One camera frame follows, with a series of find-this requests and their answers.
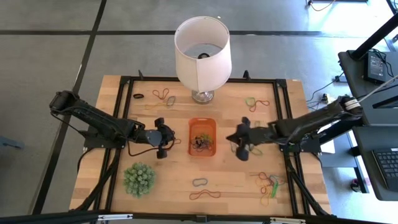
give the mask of table lamp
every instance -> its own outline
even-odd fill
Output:
[[[207,16],[191,18],[178,27],[174,36],[175,67],[178,79],[192,91],[200,104],[209,103],[214,90],[228,80],[232,71],[228,28],[219,20]],[[191,57],[187,51],[196,46],[212,45],[221,50]]]

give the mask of wooden table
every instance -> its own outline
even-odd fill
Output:
[[[99,91],[96,107],[109,114],[113,113],[120,76],[104,76]],[[287,80],[293,117],[308,113],[303,94],[302,83]],[[168,96],[177,99],[172,108],[156,106],[146,110],[145,105],[161,102],[152,94],[153,90],[170,89]],[[124,105],[127,88],[124,89]],[[258,146],[263,156],[250,155],[247,162],[240,161],[231,152],[231,145],[225,139],[235,132],[242,116],[247,116],[252,123],[260,121],[262,126],[277,120],[273,87],[264,83],[226,83],[216,90],[213,101],[208,105],[198,105],[191,99],[191,91],[180,82],[134,82],[133,94],[142,93],[143,99],[131,99],[129,119],[138,120],[147,129],[155,129],[154,120],[164,117],[166,125],[182,140],[175,145],[165,159],[156,159],[155,151],[141,156],[130,157],[123,149],[114,189],[112,212],[138,213],[174,213],[174,214],[209,214],[209,215],[277,215],[291,216],[289,190],[287,184],[278,188],[275,198],[269,199],[268,206],[260,203],[262,194],[256,185],[259,172],[281,176],[286,179],[283,155],[276,144]],[[244,99],[255,97],[268,100],[269,106],[258,104],[255,112],[250,112]],[[188,121],[194,117],[213,118],[217,123],[217,153],[209,158],[196,158],[188,155]],[[151,146],[130,143],[132,153],[141,152]],[[98,181],[103,162],[104,149],[94,149],[82,160],[80,171],[73,191],[70,208],[76,208],[88,196]],[[305,183],[309,191],[324,210],[330,212],[329,200],[319,161],[311,154],[301,154]],[[155,186],[149,195],[134,198],[128,195],[123,186],[123,171],[135,162],[143,162],[154,168],[157,173]],[[192,180],[205,177],[206,186],[194,187]],[[220,198],[202,195],[197,200],[190,200],[192,192],[203,189],[220,191]],[[100,208],[104,208],[108,186],[104,187]],[[296,187],[297,203],[302,213],[300,191]]]

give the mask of potted succulent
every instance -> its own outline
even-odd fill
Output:
[[[155,171],[141,162],[133,164],[124,171],[123,185],[126,193],[137,198],[149,194],[155,184]]]

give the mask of black desk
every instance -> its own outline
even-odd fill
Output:
[[[398,201],[398,192],[387,190],[371,152],[398,147],[398,127],[355,127],[353,132],[377,199]]]
[[[387,61],[392,65],[394,74],[397,75],[397,52],[386,52],[386,55]],[[354,97],[366,95],[377,88],[376,85],[363,80],[363,61],[354,61],[349,57],[347,52],[340,52],[338,56],[341,67],[346,75],[349,88]],[[371,154],[373,149],[398,147],[398,110],[374,109],[372,105],[396,95],[398,95],[398,87],[373,94],[362,101],[361,106],[364,109],[363,123],[367,127],[353,128],[355,139],[358,143],[359,153],[363,158],[374,193],[379,200],[398,200],[398,192],[387,190],[379,168],[376,165],[376,161]]]
[[[398,53],[386,52],[386,55],[387,61],[392,65],[394,75],[398,75]],[[346,75],[349,88],[354,97],[365,95],[377,88],[376,85],[362,79],[364,74],[363,61],[354,61],[346,52],[340,52],[338,57],[344,74]],[[361,106],[364,110],[364,124],[370,126],[398,126],[398,110],[374,109],[372,107],[373,104],[396,95],[398,95],[398,87],[391,88],[390,90],[386,90],[381,93],[375,93],[361,102]]]

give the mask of orange plastic container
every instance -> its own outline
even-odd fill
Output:
[[[189,120],[188,153],[195,157],[210,157],[216,154],[216,121],[211,118],[192,118]],[[206,139],[205,147],[198,147],[197,139]]]

